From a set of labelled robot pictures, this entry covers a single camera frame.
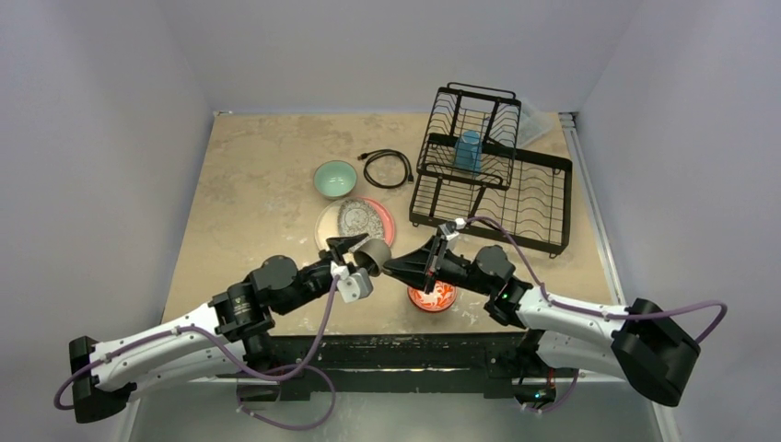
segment tabletop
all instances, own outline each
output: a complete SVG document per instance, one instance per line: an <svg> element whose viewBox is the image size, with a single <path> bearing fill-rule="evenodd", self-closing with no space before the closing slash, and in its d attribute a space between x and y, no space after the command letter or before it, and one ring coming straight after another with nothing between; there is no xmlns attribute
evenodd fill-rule
<svg viewBox="0 0 781 442"><path fill-rule="evenodd" d="M556 121L552 131L527 148L569 157L558 118L552 118ZM351 196L370 197L392 214L396 225L393 256L420 248L434 228L414 227L408 220L414 185L375 188L360 177L363 165L357 157L381 148L396 149L410 158L414 168L427 121L428 115L422 113L216 116L163 320L209 301L269 256L284 254L299 267L315 262L315 223L331 201L317 193L312 176L320 164L332 159L349 162L358 170ZM372 165L379 180L394 182L403 176L403 167L394 161L398 160L381 158ZM570 241L565 251L554 259L537 250L525 252L550 292L611 304L592 213L578 179L572 180L571 204ZM467 235L461 239L456 252L468 258L482 246L494 244ZM531 281L515 252L502 244L518 268L516 276ZM327 333L513 331L488 317L484 296L460 290L450 309L427 313L411 303L402 283L387 276L373 283L374 293L367 299L345 305L337 296ZM321 323L325 298L277 315L270 333L313 334Z"/></svg>

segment white wall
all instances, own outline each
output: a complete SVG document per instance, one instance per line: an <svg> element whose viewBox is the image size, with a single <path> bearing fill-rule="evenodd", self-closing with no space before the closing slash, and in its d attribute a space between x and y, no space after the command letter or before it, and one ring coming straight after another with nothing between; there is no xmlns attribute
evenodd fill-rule
<svg viewBox="0 0 781 442"><path fill-rule="evenodd" d="M209 104L428 111L448 81L580 108L640 0L160 0Z"/></svg>
<svg viewBox="0 0 781 442"><path fill-rule="evenodd" d="M686 441L781 433L780 18L774 0L646 1L577 121L624 292L729 303L676 413Z"/></svg>
<svg viewBox="0 0 781 442"><path fill-rule="evenodd" d="M0 428L106 441L52 407L68 341L159 321L210 110L152 0L3 2L0 103Z"/></svg>

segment gray floor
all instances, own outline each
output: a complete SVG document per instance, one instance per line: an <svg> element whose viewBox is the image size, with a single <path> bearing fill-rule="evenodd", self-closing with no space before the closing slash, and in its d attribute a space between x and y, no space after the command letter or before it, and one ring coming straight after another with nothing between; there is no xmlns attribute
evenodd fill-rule
<svg viewBox="0 0 781 442"><path fill-rule="evenodd" d="M569 403L542 417L514 401L471 394L340 393L331 419L308 432L280 430L235 413L234 387L188 384L143 400L131 440L286 441L661 441L650 402L621 382L581 383ZM311 422L329 395L273 404L265 415L290 424Z"/></svg>

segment dish rack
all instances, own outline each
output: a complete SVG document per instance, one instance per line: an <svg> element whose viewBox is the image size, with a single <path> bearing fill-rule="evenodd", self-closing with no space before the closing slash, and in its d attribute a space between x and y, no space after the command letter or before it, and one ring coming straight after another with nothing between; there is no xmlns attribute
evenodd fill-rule
<svg viewBox="0 0 781 442"><path fill-rule="evenodd" d="M492 109L465 107L465 98L490 103ZM435 227L454 218L484 215L507 229L520 247L542 250L551 257L566 249L572 161L516 149L519 110L520 102L509 91L459 83L438 90L410 202L414 226ZM480 134L480 159L475 155L474 169L465 168L463 162L456 166L457 146L465 130ZM463 233L508 242L501 232L483 225L470 225Z"/></svg>

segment dish rack handle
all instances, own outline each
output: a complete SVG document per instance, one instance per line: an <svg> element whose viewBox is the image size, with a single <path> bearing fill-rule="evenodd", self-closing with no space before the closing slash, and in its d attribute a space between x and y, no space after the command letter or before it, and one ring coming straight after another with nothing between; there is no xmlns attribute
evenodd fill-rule
<svg viewBox="0 0 781 442"><path fill-rule="evenodd" d="M481 89L481 90L490 90L490 91L493 91L493 92L499 92L499 93L502 93L502 94L509 95L512 99L516 99L515 92L513 92L511 90L496 89L496 88L493 88L493 87L485 87L485 86L477 86L477 85L469 85L467 83L458 83L458 82L455 82L455 81L451 81L451 82L448 83L448 89L454 88L453 86L471 87L473 89Z"/></svg>

